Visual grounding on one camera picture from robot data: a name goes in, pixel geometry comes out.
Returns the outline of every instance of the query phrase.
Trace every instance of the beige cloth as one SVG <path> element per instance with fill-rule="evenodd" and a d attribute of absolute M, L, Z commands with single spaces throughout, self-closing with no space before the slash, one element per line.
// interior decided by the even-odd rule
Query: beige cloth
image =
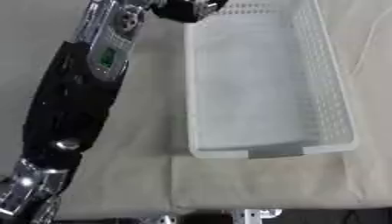
<path fill-rule="evenodd" d="M 6 0 L 0 7 L 0 173 L 11 171 L 42 73 L 87 1 Z M 181 25 L 150 19 L 101 137 L 64 196 L 61 216 L 100 218 L 194 208 L 392 206 L 392 13 L 389 0 L 322 0 L 360 132 L 353 152 L 199 160 L 178 150 L 183 123 Z"/>

